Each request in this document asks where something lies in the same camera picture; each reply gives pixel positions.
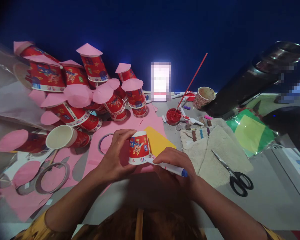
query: black thermos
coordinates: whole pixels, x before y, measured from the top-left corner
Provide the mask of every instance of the black thermos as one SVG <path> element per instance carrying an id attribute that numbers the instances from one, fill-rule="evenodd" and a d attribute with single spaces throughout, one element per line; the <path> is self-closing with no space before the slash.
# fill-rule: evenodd
<path id="1" fill-rule="evenodd" d="M 206 107 L 212 117 L 221 117 L 236 106 L 276 83 L 300 61 L 300 45 L 278 41 L 244 65 Z"/>

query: white marker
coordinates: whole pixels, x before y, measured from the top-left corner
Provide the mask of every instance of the white marker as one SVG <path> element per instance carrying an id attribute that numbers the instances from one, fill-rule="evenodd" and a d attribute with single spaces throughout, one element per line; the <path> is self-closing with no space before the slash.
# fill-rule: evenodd
<path id="1" fill-rule="evenodd" d="M 154 164 L 153 163 L 153 158 L 145 158 L 144 160 L 146 160 L 148 163 L 151 163 L 153 165 L 158 165 L 158 166 L 162 167 L 163 169 L 165 169 L 169 172 L 172 172 L 174 174 L 177 174 L 181 177 L 187 177 L 188 176 L 188 172 L 184 168 L 177 167 L 177 166 L 171 165 L 169 163 Z"/>

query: dark blue background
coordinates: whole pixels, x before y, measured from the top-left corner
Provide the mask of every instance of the dark blue background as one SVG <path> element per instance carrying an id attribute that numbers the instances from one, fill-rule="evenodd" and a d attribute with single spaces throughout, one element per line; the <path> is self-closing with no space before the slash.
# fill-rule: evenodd
<path id="1" fill-rule="evenodd" d="M 0 13 L 0 42 L 12 49 L 13 41 L 27 40 L 80 64 L 75 50 L 88 42 L 103 52 L 111 77 L 119 62 L 131 63 L 148 91 L 151 62 L 171 62 L 171 90 L 185 91 L 208 52 L 191 90 L 219 91 L 275 41 L 300 44 L 300 1 L 14 1 Z M 300 79 L 300 65 L 286 77 L 290 84 Z"/>

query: scissors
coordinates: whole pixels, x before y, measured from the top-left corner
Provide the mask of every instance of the scissors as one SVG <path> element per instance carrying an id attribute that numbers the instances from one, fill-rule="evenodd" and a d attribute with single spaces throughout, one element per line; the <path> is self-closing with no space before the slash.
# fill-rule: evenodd
<path id="1" fill-rule="evenodd" d="M 214 155 L 217 157 L 217 159 L 222 163 L 222 165 L 230 173 L 230 186 L 231 186 L 232 190 L 241 197 L 248 196 L 248 192 L 246 189 L 248 189 L 248 190 L 253 189 L 253 183 L 252 183 L 251 179 L 248 178 L 247 175 L 245 175 L 241 172 L 232 171 L 231 168 L 229 168 L 229 166 L 222 160 L 222 158 L 218 154 L 216 154 L 215 151 L 213 151 L 213 150 L 211 150 L 211 151 L 214 153 Z M 237 189 L 235 188 L 235 185 L 237 185 L 241 189 L 242 193 L 237 191 Z"/>

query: person's right hand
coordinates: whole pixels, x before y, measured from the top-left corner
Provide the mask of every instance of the person's right hand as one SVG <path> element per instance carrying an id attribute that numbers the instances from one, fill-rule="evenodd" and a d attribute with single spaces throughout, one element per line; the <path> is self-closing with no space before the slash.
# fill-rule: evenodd
<path id="1" fill-rule="evenodd" d="M 178 151 L 177 149 L 167 147 L 153 160 L 153 163 L 155 164 L 162 162 L 182 167 L 187 170 L 188 177 L 181 177 L 161 168 L 160 166 L 154 166 L 155 172 L 158 174 L 158 177 L 163 183 L 169 185 L 169 187 L 172 187 L 175 190 L 181 187 L 188 196 L 193 199 L 195 192 L 197 191 L 198 176 L 188 155 Z"/>

